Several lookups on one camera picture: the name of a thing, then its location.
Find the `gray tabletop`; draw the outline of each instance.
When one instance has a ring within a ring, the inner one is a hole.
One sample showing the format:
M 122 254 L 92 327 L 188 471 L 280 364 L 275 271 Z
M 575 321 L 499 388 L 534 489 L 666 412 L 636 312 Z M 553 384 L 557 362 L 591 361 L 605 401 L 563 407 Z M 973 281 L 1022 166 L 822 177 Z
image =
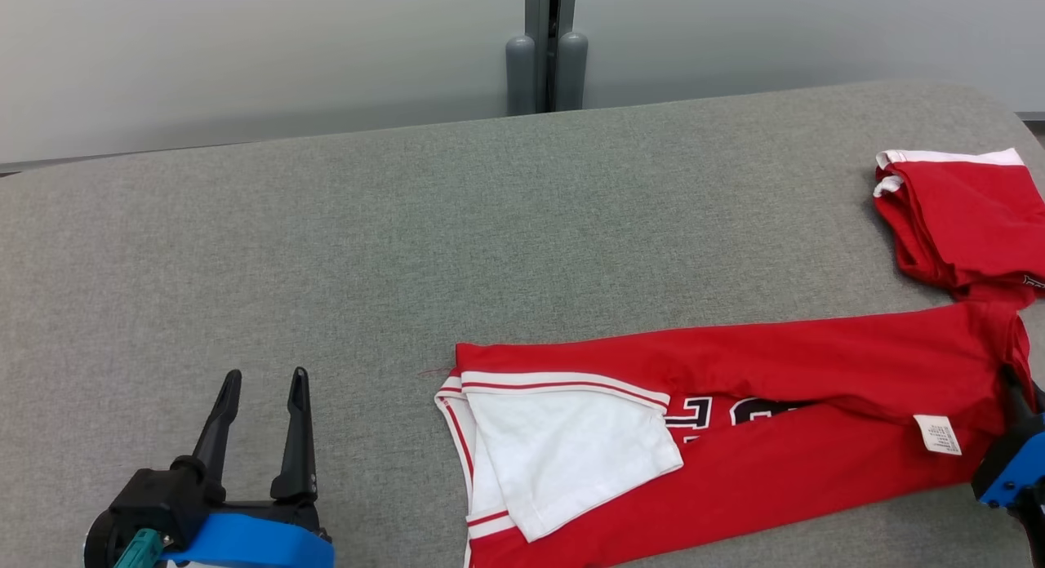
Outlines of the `gray tabletop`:
M 225 482 L 265 496 L 302 364 L 338 565 L 460 566 L 464 483 L 432 401 L 456 341 L 947 304 L 893 266 L 875 152 L 1011 145 L 1042 189 L 1045 152 L 993 100 L 856 85 L 0 179 L 3 563 L 78 566 L 94 516 L 136 469 L 191 450 L 232 368 Z M 1025 320 L 1045 379 L 1045 307 Z M 632 565 L 1029 561 L 1018 525 L 959 487 Z

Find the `white panel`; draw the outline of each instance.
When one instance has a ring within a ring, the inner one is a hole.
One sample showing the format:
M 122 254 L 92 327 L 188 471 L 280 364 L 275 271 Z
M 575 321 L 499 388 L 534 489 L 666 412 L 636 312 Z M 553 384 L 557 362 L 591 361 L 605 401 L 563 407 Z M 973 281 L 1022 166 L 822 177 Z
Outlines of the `white panel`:
M 505 114 L 524 0 L 0 0 L 0 163 Z
M 1045 0 L 577 0 L 585 106 L 874 78 L 1045 111 Z

